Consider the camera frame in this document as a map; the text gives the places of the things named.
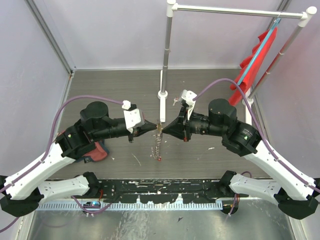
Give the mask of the metal disc with keyrings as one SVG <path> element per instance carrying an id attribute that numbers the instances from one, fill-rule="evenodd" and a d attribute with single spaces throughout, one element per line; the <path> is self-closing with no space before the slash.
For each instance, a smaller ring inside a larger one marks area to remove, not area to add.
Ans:
<path id="1" fill-rule="evenodd" d="M 154 142 L 154 147 L 151 148 L 152 151 L 152 157 L 157 160 L 161 161 L 161 144 L 162 144 L 162 139 L 163 139 L 163 127 L 162 127 L 162 122 L 158 121 L 156 124 L 156 133 L 155 133 L 155 142 Z"/>

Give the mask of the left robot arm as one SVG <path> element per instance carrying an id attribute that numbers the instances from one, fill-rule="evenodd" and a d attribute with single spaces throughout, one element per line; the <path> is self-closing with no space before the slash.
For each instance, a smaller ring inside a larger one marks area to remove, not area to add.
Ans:
<path id="1" fill-rule="evenodd" d="M 80 111 L 80 119 L 60 133 L 43 153 L 28 166 L 11 176 L 0 177 L 3 197 L 1 209 L 22 217 L 40 205 L 56 199 L 83 196 L 95 198 L 101 185 L 93 172 L 85 172 L 74 178 L 49 181 L 48 178 L 62 168 L 80 161 L 98 162 L 108 151 L 106 139 L 128 137 L 130 142 L 157 128 L 135 106 L 124 109 L 123 118 L 110 118 L 108 106 L 94 101 Z"/>

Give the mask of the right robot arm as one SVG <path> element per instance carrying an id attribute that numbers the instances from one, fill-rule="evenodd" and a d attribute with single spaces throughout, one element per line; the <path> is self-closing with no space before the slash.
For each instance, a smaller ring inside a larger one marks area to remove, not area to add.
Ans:
<path id="1" fill-rule="evenodd" d="M 272 178 L 272 181 L 258 180 L 228 170 L 218 182 L 223 196 L 257 197 L 277 205 L 284 214 L 297 220 L 316 212 L 320 180 L 305 175 L 281 158 L 255 127 L 238 120 L 236 108 L 226 99 L 212 100 L 208 115 L 195 112 L 188 115 L 188 110 L 183 102 L 178 117 L 162 132 L 184 142 L 193 134 L 221 137 L 221 144 L 228 151 L 256 164 Z"/>

